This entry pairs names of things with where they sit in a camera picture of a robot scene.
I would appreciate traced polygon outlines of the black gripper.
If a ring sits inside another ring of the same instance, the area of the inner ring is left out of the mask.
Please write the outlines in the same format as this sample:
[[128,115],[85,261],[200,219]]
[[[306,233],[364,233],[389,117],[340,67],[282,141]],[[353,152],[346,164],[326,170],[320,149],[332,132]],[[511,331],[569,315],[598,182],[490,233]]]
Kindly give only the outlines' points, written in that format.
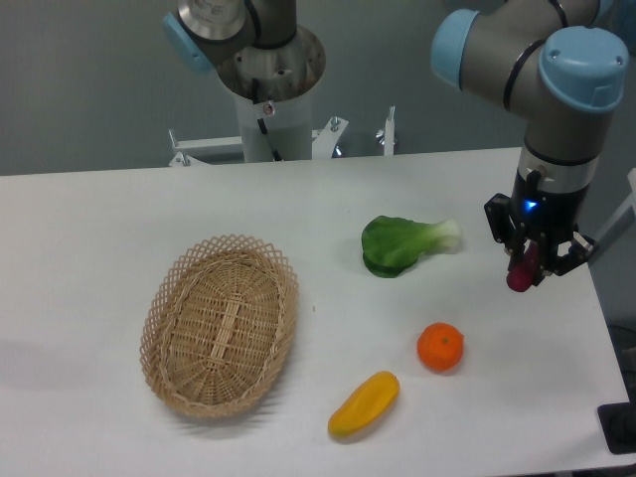
[[[531,242],[532,284],[539,286],[549,275],[563,276],[581,265],[582,258],[595,252],[595,241],[578,230],[578,215],[586,197],[585,187],[554,191],[547,175],[535,169],[516,174],[510,197],[497,193],[484,210],[493,239],[509,256],[508,270],[523,261],[526,244]],[[565,253],[559,247],[567,244]]]

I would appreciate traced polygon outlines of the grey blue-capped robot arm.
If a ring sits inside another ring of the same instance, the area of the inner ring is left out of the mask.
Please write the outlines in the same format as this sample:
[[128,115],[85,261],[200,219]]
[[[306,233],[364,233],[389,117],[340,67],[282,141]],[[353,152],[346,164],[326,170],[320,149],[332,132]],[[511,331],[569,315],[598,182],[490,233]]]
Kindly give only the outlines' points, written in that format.
[[[484,207],[509,255],[518,292],[564,275],[596,251],[577,226],[612,114],[623,96],[628,50],[595,27],[605,1],[508,1],[490,15],[451,13],[432,40],[433,72],[525,118],[513,191]],[[330,157],[345,123],[320,133],[308,94],[325,70],[318,39],[292,1],[181,1],[164,32],[191,69],[215,71],[235,98],[248,162]]]

